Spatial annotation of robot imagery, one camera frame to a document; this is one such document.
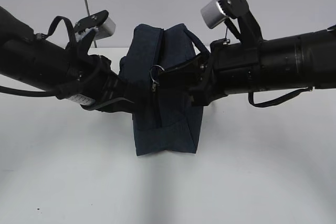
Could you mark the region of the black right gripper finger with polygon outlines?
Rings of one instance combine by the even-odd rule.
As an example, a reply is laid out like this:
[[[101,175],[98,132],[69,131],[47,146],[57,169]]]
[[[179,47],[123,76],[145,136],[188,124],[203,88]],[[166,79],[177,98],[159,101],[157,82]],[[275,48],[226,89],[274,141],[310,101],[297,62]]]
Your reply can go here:
[[[208,57],[194,57],[183,63],[165,69],[158,76],[163,89],[188,90],[204,79]]]

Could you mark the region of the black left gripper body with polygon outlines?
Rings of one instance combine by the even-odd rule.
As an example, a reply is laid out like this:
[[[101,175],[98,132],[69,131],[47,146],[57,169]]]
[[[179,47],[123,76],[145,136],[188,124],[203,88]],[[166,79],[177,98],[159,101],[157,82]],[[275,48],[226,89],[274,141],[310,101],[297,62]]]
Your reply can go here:
[[[92,59],[93,62],[81,69],[75,79],[57,86],[57,99],[70,100],[83,108],[99,101],[111,72],[111,60],[102,55],[92,55]]]

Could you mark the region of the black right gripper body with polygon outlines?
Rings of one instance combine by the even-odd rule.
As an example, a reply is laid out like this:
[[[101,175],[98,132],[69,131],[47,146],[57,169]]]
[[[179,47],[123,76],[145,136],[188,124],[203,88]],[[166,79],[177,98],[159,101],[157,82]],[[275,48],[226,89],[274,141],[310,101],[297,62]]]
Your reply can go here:
[[[262,41],[228,44],[215,40],[210,50],[200,51],[192,60],[192,82],[187,86],[192,106],[208,106],[231,94],[251,93],[260,79]]]

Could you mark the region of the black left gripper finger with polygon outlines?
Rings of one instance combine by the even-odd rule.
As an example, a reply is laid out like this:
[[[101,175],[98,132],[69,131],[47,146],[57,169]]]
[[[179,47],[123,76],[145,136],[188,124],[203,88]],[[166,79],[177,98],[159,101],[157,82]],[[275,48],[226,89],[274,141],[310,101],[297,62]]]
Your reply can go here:
[[[147,89],[142,82],[130,82],[115,73],[109,73],[109,102],[146,103]]]
[[[82,105],[81,107],[86,111],[99,111],[106,113],[134,113],[139,111],[143,106],[143,99],[127,99],[124,97],[117,97],[108,99],[100,99],[91,105]]]

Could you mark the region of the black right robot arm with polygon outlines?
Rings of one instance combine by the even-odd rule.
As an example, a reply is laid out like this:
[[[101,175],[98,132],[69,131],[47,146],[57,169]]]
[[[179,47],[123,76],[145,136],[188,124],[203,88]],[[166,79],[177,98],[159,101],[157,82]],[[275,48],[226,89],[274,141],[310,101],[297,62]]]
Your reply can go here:
[[[262,40],[253,45],[211,43],[158,76],[162,89],[181,90],[193,106],[245,93],[257,108],[280,105],[303,92],[335,88],[335,31]]]

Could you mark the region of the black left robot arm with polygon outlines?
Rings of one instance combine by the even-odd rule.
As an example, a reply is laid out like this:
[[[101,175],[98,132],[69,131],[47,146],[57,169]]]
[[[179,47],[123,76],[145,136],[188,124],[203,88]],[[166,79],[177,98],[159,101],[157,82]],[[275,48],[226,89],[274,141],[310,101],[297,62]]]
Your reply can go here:
[[[70,100],[87,111],[141,111],[145,92],[118,76],[107,57],[89,53],[93,41],[112,36],[115,28],[102,10],[75,24],[57,16],[46,34],[36,33],[2,8],[1,75],[33,90],[1,87],[1,93]]]

